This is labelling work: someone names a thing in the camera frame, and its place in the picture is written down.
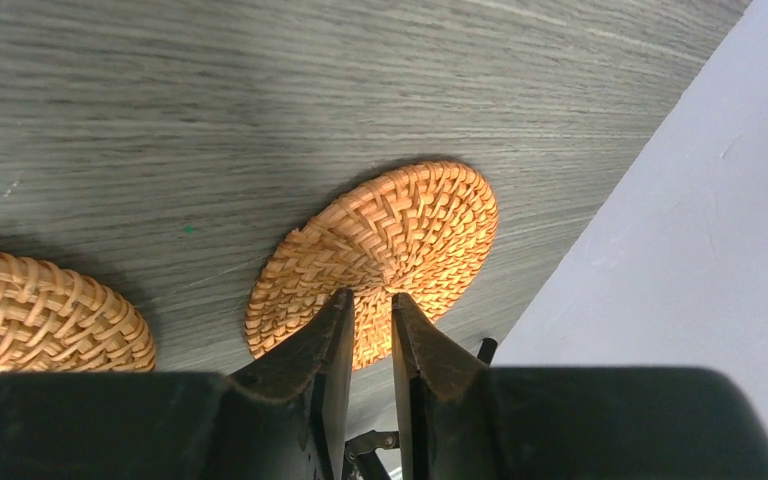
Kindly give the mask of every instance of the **wood laminate panel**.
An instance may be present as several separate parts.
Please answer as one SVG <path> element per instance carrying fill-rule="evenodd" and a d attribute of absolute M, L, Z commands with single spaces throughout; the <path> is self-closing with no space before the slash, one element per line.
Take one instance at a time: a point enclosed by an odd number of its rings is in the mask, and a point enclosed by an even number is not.
<path fill-rule="evenodd" d="M 4 0 L 0 250 L 121 291 L 159 368 L 230 372 L 251 360 L 239 324 L 288 231 L 362 180 L 453 155 L 501 214 L 439 323 L 476 351 L 747 3 Z M 355 374 L 350 433 L 395 427 L 389 366 Z"/>

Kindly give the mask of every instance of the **white wall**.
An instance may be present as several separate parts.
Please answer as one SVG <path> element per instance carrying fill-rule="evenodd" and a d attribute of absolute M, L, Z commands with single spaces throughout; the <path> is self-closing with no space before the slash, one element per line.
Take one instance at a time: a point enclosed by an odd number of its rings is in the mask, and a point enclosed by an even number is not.
<path fill-rule="evenodd" d="M 768 428 L 768 0 L 723 41 L 494 361 L 557 364 L 713 367 Z"/>

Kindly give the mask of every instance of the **woven rattan texture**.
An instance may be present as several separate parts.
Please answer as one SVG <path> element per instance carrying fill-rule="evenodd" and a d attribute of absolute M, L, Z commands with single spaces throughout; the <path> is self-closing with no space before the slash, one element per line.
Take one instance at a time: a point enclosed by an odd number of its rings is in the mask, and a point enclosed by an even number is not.
<path fill-rule="evenodd" d="M 466 165 L 388 172 L 343 195 L 278 246 L 249 300 L 257 358 L 307 323 L 341 286 L 355 290 L 355 369 L 390 354 L 390 301 L 410 293 L 431 321 L 455 303 L 490 253 L 490 186 Z"/>
<path fill-rule="evenodd" d="M 0 372 L 147 371 L 155 357 L 148 325 L 119 294 L 0 253 Z"/>

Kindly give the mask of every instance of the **gray wood grain surface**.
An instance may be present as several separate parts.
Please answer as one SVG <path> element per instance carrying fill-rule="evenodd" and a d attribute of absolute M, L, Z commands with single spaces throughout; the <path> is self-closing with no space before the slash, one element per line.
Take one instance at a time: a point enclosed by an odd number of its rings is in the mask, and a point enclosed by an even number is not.
<path fill-rule="evenodd" d="M 289 230 L 394 165 L 454 155 L 501 211 L 440 321 L 476 351 L 747 3 L 2 0 L 0 250 L 121 291 L 161 369 L 229 372 L 251 360 L 239 323 Z M 355 375 L 350 433 L 395 427 L 389 367 Z"/>

